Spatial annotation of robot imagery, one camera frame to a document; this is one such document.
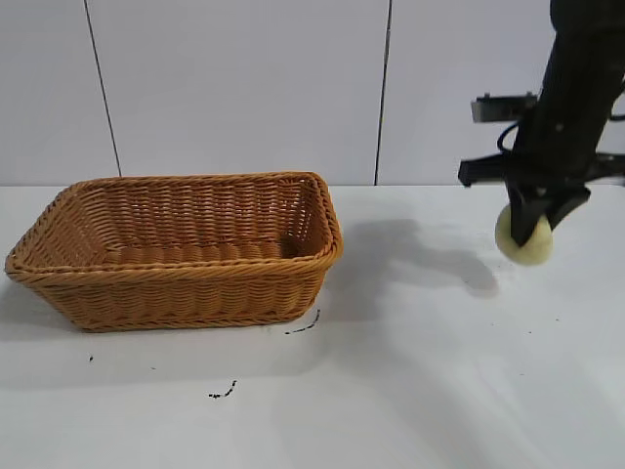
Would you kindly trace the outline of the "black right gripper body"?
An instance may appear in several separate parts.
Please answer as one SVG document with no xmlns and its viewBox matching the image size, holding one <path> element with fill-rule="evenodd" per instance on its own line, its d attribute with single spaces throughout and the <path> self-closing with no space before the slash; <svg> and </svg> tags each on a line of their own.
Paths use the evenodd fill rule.
<svg viewBox="0 0 625 469">
<path fill-rule="evenodd" d="M 476 123 L 508 122 L 497 140 L 498 152 L 460 163 L 458 179 L 465 187 L 503 182 L 509 187 L 536 187 L 553 194 L 584 187 L 598 179 L 622 176 L 624 155 L 598 151 L 608 122 L 622 123 L 622 113 L 580 123 L 558 118 L 541 122 L 534 107 L 474 107 Z"/>
</svg>

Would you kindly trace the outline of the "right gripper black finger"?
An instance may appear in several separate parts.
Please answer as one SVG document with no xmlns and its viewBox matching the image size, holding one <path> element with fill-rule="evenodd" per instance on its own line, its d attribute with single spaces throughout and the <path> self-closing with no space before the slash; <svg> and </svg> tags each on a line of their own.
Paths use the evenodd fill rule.
<svg viewBox="0 0 625 469">
<path fill-rule="evenodd" d="M 536 187 L 509 187 L 509 200 L 512 239 L 517 245 L 525 245 L 546 214 L 552 198 Z"/>
<path fill-rule="evenodd" d="M 555 192 L 547 208 L 547 220 L 555 229 L 572 211 L 585 204 L 591 196 L 586 187 L 566 188 Z"/>
</svg>

